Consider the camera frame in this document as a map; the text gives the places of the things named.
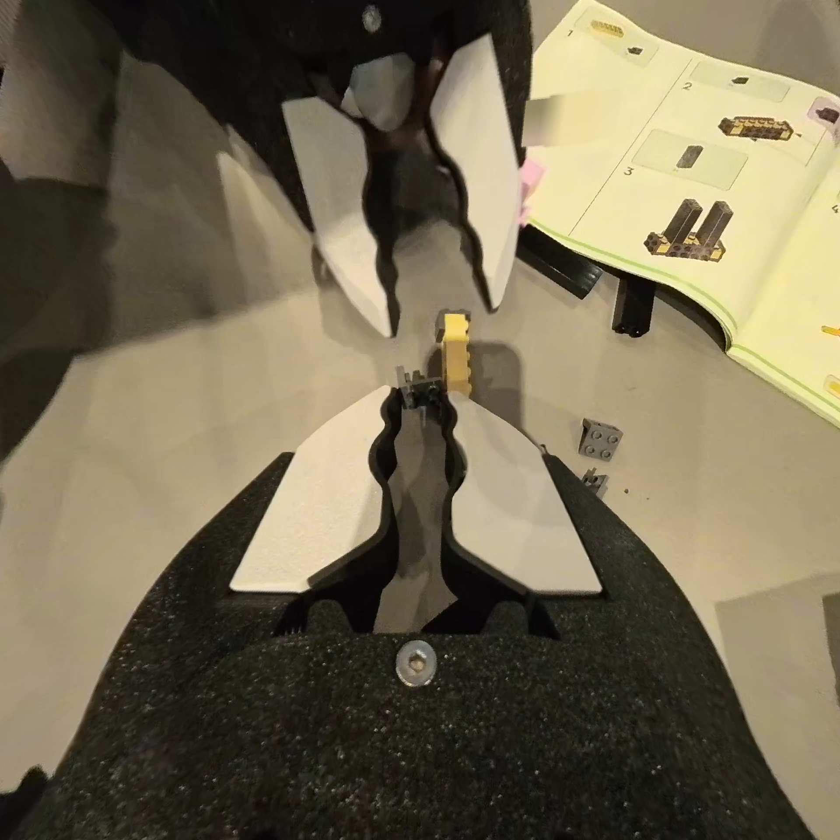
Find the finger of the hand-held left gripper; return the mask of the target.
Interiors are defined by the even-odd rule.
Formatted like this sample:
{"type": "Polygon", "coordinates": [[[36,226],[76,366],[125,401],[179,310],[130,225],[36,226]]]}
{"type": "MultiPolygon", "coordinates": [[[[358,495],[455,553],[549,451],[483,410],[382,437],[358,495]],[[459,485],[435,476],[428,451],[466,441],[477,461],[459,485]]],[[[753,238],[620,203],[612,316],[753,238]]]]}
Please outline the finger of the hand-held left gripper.
{"type": "Polygon", "coordinates": [[[320,98],[285,101],[282,114],[320,255],[354,309],[390,339],[396,327],[376,266],[378,244],[364,213],[369,174],[364,132],[320,98]]]}
{"type": "Polygon", "coordinates": [[[432,139],[454,167],[475,273],[486,309],[505,297],[522,206],[513,141],[495,46],[483,35],[447,63],[428,110],[432,139]]]}

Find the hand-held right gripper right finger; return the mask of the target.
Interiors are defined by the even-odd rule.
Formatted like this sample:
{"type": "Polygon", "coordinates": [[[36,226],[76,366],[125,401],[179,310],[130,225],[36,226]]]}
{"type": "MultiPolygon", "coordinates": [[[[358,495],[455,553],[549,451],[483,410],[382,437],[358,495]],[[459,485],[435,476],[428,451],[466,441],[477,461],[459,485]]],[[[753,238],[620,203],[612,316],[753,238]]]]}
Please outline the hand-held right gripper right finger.
{"type": "Polygon", "coordinates": [[[542,451],[461,393],[445,405],[447,539],[519,595],[598,596],[602,583],[542,451]]]}

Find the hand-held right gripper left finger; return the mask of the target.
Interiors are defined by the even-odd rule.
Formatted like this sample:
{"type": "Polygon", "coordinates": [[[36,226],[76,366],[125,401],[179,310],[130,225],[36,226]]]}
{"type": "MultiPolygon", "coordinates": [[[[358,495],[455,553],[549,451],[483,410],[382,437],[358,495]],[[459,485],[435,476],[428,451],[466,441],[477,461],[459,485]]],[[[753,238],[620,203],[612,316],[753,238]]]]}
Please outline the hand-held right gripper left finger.
{"type": "Polygon", "coordinates": [[[380,386],[298,447],[229,587],[302,594],[328,585],[383,534],[401,398],[380,386]]]}

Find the yellow long brick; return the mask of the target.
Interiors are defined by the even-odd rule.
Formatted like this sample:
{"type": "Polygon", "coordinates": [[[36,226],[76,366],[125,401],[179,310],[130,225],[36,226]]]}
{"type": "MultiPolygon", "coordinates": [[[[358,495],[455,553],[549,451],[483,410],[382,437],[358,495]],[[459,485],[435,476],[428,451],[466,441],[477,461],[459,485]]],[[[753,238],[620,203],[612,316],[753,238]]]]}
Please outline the yellow long brick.
{"type": "Polygon", "coordinates": [[[469,324],[465,318],[447,316],[442,329],[436,329],[440,349],[441,371],[447,394],[458,393],[470,398],[469,324]]]}

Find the pink brick figure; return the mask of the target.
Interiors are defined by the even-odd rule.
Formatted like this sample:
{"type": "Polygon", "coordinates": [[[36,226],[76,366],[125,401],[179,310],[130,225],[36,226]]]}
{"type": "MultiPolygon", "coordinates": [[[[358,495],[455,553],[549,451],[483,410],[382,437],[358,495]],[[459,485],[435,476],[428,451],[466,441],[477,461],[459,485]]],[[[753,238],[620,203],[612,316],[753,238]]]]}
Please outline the pink brick figure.
{"type": "Polygon", "coordinates": [[[539,188],[546,169],[539,162],[527,157],[519,170],[520,206],[518,223],[520,228],[529,224],[531,218],[530,202],[533,194],[539,188]]]}

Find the black long brick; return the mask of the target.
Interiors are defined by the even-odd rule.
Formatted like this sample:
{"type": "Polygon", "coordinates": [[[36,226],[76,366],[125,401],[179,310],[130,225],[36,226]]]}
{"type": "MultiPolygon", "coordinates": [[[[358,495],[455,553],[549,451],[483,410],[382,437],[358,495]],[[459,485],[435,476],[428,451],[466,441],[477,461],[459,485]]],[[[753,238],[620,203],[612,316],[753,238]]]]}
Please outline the black long brick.
{"type": "Polygon", "coordinates": [[[604,274],[595,262],[530,224],[519,231],[517,257],[579,300],[588,296],[604,274]]]}
{"type": "Polygon", "coordinates": [[[638,339],[650,330],[657,284],[654,281],[620,272],[612,330],[638,339]]]}

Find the pale green instruction booklet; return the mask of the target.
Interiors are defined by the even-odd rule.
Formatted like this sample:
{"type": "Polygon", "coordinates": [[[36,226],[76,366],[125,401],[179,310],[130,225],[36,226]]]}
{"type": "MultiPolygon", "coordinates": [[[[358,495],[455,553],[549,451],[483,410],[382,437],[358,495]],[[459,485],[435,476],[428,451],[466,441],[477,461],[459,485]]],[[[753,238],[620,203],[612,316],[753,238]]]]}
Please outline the pale green instruction booklet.
{"type": "Polygon", "coordinates": [[[838,426],[838,94],[577,2],[536,49],[534,226],[693,301],[729,358],[838,426]]]}

